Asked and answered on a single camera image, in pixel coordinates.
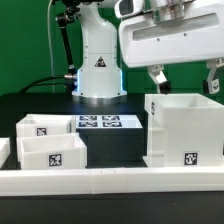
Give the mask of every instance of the marker sticker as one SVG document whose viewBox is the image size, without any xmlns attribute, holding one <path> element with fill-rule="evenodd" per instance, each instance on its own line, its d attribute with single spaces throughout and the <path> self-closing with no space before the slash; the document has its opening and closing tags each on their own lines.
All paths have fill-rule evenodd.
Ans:
<svg viewBox="0 0 224 224">
<path fill-rule="evenodd" d="M 107 67 L 102 57 L 96 62 L 95 67 Z"/>
</svg>

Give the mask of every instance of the white box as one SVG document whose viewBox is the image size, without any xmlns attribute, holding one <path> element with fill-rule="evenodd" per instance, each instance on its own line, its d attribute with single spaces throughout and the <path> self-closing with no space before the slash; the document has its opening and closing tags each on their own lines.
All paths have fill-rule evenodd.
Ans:
<svg viewBox="0 0 224 224">
<path fill-rule="evenodd" d="M 0 168 L 10 154 L 9 138 L 0 138 Z"/>
<path fill-rule="evenodd" d="M 18 139 L 21 169 L 84 169 L 87 148 L 77 133 Z"/>
<path fill-rule="evenodd" d="M 148 166 L 223 164 L 223 105 L 199 94 L 155 94 L 146 95 L 145 109 Z"/>
<path fill-rule="evenodd" d="M 75 116 L 27 114 L 16 124 L 17 138 L 76 132 Z"/>
</svg>

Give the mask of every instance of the open white box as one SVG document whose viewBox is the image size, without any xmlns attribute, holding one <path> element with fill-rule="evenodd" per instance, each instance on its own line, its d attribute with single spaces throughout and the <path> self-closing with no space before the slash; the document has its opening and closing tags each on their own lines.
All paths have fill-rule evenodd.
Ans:
<svg viewBox="0 0 224 224">
<path fill-rule="evenodd" d="M 16 124 L 17 138 L 76 132 L 75 116 L 27 114 Z"/>
<path fill-rule="evenodd" d="M 0 138 L 0 168 L 10 154 L 9 138 Z"/>
<path fill-rule="evenodd" d="M 223 164 L 223 105 L 199 94 L 149 94 L 145 110 L 149 167 Z"/>
<path fill-rule="evenodd" d="M 87 148 L 77 133 L 19 138 L 21 169 L 84 169 Z"/>
</svg>

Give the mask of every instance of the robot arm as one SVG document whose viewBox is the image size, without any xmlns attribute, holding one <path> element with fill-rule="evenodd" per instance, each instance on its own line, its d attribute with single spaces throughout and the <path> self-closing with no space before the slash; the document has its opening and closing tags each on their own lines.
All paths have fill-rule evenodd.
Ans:
<svg viewBox="0 0 224 224">
<path fill-rule="evenodd" d="M 140 5 L 138 14 L 133 10 L 122 15 L 124 1 L 117 3 L 115 12 L 118 18 L 129 17 L 119 28 L 123 59 L 129 67 L 148 67 L 160 90 L 167 82 L 164 64 L 205 60 L 211 71 L 204 90 L 219 91 L 217 71 L 224 66 L 223 0 L 132 0 L 134 7 L 137 2 Z"/>
</svg>

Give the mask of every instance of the table surface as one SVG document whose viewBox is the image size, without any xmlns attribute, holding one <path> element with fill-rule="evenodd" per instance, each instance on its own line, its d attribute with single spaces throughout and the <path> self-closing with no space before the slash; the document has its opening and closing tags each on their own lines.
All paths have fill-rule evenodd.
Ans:
<svg viewBox="0 0 224 224">
<path fill-rule="evenodd" d="M 65 94 L 7 94 L 0 97 L 0 137 L 14 139 L 15 123 L 27 113 L 136 114 L 144 120 L 144 95 L 96 107 Z M 223 224 L 223 209 L 224 192 L 1 197 L 0 223 Z"/>
</svg>

